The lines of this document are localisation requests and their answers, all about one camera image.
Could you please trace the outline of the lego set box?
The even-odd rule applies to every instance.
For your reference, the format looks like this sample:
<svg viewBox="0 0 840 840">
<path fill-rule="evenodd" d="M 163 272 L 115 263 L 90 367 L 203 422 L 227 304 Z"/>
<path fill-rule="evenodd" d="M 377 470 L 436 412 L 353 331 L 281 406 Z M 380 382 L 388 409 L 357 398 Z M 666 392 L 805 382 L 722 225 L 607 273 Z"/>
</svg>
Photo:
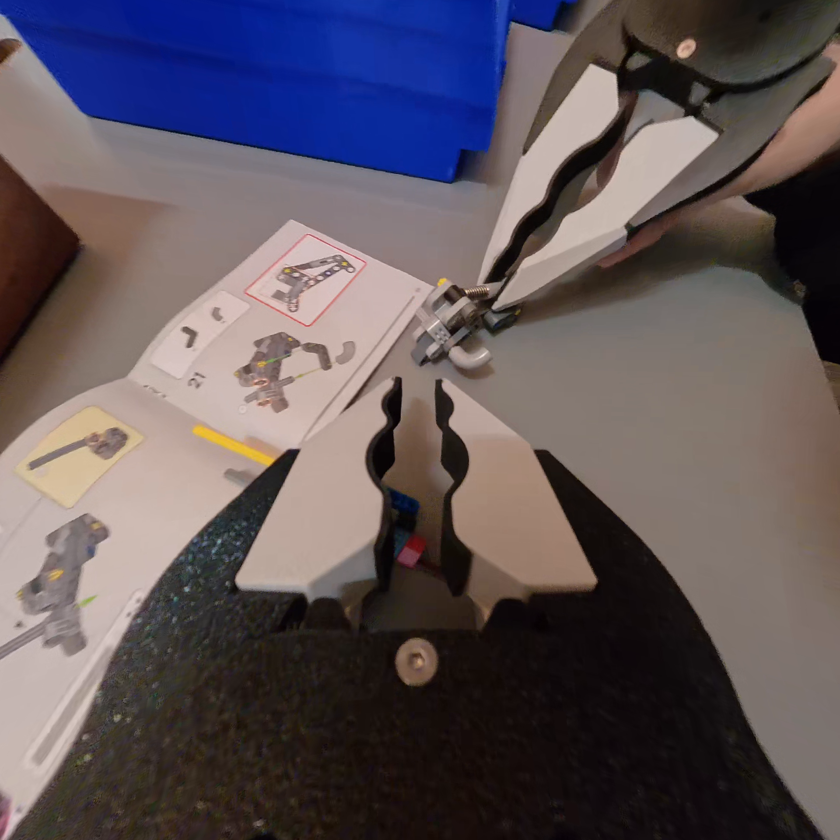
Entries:
<svg viewBox="0 0 840 840">
<path fill-rule="evenodd" d="M 72 228 L 1 160 L 1 359 L 77 256 Z"/>
</svg>

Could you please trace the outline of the open lego instruction booklet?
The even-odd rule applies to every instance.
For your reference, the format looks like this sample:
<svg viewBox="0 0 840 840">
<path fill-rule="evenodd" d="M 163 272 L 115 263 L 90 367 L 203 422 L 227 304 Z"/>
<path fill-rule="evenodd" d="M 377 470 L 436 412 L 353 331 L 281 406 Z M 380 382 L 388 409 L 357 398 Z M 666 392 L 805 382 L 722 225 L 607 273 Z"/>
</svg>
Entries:
<svg viewBox="0 0 840 840">
<path fill-rule="evenodd" d="M 131 372 L 2 453 L 2 836 L 67 755 L 130 619 L 265 467 L 194 425 L 283 453 L 352 401 L 422 281 L 287 222 L 169 321 Z"/>
</svg>

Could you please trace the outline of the yellow lego axle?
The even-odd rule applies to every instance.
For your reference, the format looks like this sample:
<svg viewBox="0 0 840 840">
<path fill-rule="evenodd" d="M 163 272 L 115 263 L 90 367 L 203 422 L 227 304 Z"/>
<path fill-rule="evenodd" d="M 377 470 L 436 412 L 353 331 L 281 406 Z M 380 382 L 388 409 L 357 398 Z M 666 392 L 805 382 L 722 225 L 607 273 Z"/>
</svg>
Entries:
<svg viewBox="0 0 840 840">
<path fill-rule="evenodd" d="M 268 454 L 203 425 L 194 425 L 192 427 L 192 434 L 210 444 L 225 449 L 227 452 L 242 456 L 261 466 L 271 466 L 278 458 L 278 455 Z"/>
</svg>

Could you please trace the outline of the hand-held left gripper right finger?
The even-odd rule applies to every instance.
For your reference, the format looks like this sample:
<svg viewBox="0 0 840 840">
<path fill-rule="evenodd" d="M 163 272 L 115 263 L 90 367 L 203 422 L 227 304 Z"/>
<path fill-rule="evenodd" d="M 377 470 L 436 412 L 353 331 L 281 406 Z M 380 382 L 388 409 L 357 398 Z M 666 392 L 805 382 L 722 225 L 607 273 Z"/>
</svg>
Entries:
<svg viewBox="0 0 840 840">
<path fill-rule="evenodd" d="M 592 592 L 597 577 L 538 453 L 447 379 L 434 389 L 444 495 L 439 562 L 480 627 L 501 602 Z"/>
</svg>

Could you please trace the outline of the grey lego suspension assembly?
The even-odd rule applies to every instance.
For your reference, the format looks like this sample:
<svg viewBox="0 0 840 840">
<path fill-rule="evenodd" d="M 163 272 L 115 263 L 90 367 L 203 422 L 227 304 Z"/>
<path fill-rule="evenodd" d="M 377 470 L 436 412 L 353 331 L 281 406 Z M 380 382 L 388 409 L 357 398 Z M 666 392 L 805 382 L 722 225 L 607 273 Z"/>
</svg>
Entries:
<svg viewBox="0 0 840 840">
<path fill-rule="evenodd" d="M 522 312 L 522 305 L 495 310 L 492 306 L 501 282 L 461 287 L 442 278 L 415 312 L 412 359 L 425 365 L 447 358 L 461 371 L 474 372 L 492 361 L 492 353 L 480 340 L 509 329 Z"/>
</svg>

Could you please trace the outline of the person's right hand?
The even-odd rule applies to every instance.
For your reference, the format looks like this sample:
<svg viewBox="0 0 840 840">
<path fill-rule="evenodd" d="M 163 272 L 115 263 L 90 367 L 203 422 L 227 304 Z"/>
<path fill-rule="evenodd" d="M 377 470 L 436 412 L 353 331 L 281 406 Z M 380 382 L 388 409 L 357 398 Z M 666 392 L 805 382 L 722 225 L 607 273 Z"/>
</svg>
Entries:
<svg viewBox="0 0 840 840">
<path fill-rule="evenodd" d="M 839 144 L 839 47 L 832 43 L 824 57 L 834 63 L 818 92 L 806 99 L 786 120 L 761 155 L 733 181 L 699 201 L 676 209 L 643 226 L 624 247 L 603 258 L 598 266 L 612 267 L 651 246 L 673 226 L 700 210 L 733 197 L 776 186 L 837 151 Z"/>
</svg>

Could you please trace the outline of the black chair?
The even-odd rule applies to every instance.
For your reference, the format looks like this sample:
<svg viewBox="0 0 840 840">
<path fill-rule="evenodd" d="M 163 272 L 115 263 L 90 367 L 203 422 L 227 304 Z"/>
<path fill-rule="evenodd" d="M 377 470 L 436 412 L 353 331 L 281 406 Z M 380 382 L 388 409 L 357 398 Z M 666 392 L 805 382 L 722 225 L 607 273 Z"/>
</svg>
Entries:
<svg viewBox="0 0 840 840">
<path fill-rule="evenodd" d="M 774 217 L 774 250 L 802 284 L 802 308 L 822 361 L 839 364 L 839 163 L 831 161 L 746 195 Z"/>
</svg>

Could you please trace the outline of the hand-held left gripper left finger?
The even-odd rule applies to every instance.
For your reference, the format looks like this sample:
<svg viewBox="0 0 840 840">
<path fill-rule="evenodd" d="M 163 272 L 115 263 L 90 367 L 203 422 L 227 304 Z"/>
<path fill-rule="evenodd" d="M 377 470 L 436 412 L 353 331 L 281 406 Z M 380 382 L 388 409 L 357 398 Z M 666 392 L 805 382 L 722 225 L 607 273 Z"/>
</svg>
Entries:
<svg viewBox="0 0 840 840">
<path fill-rule="evenodd" d="M 395 525 L 383 478 L 402 402 L 391 377 L 301 446 L 235 576 L 248 621 L 359 629 L 364 601 L 388 589 Z"/>
</svg>

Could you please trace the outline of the lego chassis with blue beam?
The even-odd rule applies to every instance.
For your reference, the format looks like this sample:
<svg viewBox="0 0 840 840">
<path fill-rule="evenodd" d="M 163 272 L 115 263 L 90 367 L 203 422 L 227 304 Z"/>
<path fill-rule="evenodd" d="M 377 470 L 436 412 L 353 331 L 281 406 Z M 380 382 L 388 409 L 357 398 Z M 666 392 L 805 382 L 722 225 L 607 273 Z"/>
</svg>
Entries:
<svg viewBox="0 0 840 840">
<path fill-rule="evenodd" d="M 393 561 L 409 571 L 422 572 L 442 581 L 443 573 L 433 562 L 428 542 L 417 530 L 421 504 L 413 497 L 385 487 L 393 525 Z"/>
</svg>

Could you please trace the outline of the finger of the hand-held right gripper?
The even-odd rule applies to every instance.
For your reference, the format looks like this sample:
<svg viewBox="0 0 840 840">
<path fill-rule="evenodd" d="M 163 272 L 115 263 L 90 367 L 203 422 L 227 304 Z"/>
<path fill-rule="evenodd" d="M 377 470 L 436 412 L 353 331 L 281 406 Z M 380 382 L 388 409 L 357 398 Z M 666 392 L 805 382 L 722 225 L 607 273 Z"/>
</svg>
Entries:
<svg viewBox="0 0 840 840">
<path fill-rule="evenodd" d="M 621 248 L 632 219 L 717 138 L 717 131 L 691 117 L 643 126 L 624 146 L 610 181 L 522 261 L 493 309 L 519 304 Z"/>
<path fill-rule="evenodd" d="M 590 64 L 518 162 L 482 263 L 481 284 L 508 281 L 548 243 L 626 123 L 618 75 Z"/>
</svg>

